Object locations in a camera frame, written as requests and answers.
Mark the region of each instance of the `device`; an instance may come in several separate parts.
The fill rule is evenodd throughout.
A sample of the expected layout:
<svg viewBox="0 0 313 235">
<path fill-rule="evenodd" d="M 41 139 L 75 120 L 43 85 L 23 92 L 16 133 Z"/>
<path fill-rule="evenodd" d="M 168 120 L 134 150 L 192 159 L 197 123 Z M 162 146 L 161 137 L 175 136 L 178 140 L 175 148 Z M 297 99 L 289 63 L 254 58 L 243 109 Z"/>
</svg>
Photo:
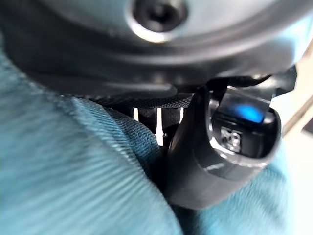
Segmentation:
<svg viewBox="0 0 313 235">
<path fill-rule="evenodd" d="M 312 0 L 0 0 L 5 52 L 34 81 L 156 132 L 162 108 L 170 203 L 200 209 L 274 156 Z M 184 118 L 179 124 L 180 108 Z"/>
</svg>

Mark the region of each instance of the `blurry fabric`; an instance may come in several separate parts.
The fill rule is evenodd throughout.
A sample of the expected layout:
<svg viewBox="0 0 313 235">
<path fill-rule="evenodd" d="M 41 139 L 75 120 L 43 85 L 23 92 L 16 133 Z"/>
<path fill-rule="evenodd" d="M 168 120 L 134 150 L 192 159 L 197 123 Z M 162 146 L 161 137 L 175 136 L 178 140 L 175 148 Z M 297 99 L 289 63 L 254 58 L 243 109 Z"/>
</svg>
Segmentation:
<svg viewBox="0 0 313 235">
<path fill-rule="evenodd" d="M 249 185 L 202 211 L 166 202 L 156 186 L 162 158 L 142 124 L 31 82 L 0 51 L 0 234 L 291 234 L 282 150 Z"/>
</svg>

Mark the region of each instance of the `blue led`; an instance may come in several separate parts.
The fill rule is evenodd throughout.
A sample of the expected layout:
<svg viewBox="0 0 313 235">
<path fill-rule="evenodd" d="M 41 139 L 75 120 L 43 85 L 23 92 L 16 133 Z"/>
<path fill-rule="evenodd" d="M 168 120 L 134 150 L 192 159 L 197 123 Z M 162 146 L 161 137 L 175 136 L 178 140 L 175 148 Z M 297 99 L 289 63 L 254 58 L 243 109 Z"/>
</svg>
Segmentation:
<svg viewBox="0 0 313 235">
<path fill-rule="evenodd" d="M 260 123 L 263 121 L 262 113 L 251 105 L 240 104 L 235 107 L 237 116 L 248 121 Z"/>
</svg>

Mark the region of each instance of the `black plastic housing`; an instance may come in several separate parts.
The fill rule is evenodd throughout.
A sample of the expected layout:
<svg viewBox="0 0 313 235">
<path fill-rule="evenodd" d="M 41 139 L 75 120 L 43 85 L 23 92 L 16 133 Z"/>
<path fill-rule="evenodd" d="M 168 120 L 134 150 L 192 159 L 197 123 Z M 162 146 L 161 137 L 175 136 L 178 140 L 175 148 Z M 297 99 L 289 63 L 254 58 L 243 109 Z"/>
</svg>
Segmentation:
<svg viewBox="0 0 313 235">
<path fill-rule="evenodd" d="M 252 155 L 223 153 L 218 137 L 213 136 L 210 100 L 206 89 L 195 94 L 169 148 L 165 197 L 185 208 L 202 209 L 239 190 L 271 162 L 281 137 L 279 115 L 270 110 L 274 122 L 252 127 L 264 134 L 243 143 Z"/>
</svg>

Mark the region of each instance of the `teal fabric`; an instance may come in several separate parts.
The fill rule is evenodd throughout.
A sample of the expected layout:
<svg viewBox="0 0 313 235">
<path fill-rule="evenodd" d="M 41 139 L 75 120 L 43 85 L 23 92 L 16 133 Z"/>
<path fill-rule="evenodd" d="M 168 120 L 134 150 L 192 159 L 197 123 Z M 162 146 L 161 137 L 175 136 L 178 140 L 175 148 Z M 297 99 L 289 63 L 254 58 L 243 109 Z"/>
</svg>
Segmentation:
<svg viewBox="0 0 313 235">
<path fill-rule="evenodd" d="M 288 235 L 282 150 L 229 199 L 171 207 L 154 135 L 114 110 L 31 82 L 0 49 L 1 235 Z"/>
</svg>

